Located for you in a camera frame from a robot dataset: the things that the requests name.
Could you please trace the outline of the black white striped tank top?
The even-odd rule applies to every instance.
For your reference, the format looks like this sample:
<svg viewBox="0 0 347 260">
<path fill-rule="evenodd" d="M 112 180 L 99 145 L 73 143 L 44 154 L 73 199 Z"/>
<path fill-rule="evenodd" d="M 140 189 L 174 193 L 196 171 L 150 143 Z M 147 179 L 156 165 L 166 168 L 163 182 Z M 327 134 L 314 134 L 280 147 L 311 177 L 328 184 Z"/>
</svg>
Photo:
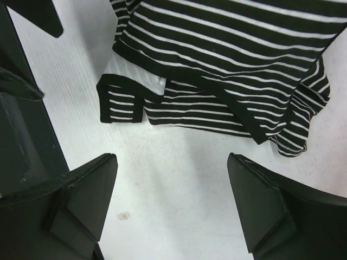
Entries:
<svg viewBox="0 0 347 260">
<path fill-rule="evenodd" d="M 346 1 L 112 1 L 114 66 L 97 83 L 103 123 L 179 126 L 307 149 L 330 99 L 323 53 Z"/>
</svg>

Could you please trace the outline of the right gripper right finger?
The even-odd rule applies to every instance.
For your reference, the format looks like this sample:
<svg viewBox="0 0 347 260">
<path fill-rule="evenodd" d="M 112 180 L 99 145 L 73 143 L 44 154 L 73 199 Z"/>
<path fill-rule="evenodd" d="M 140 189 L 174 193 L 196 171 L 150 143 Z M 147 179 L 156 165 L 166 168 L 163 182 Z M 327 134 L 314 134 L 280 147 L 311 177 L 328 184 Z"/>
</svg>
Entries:
<svg viewBox="0 0 347 260">
<path fill-rule="evenodd" d="M 254 259 L 346 259 L 346 198 L 231 153 L 227 168 Z"/>
</svg>

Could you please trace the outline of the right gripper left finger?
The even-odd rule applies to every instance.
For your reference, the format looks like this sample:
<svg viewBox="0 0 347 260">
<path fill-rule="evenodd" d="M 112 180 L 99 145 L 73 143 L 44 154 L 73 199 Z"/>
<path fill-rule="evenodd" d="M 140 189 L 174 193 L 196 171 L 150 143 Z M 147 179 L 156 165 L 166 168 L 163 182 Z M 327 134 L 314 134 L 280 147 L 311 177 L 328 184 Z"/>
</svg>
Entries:
<svg viewBox="0 0 347 260">
<path fill-rule="evenodd" d="M 1 259 L 103 259 L 99 241 L 117 176 L 105 153 L 1 198 Z"/>
</svg>

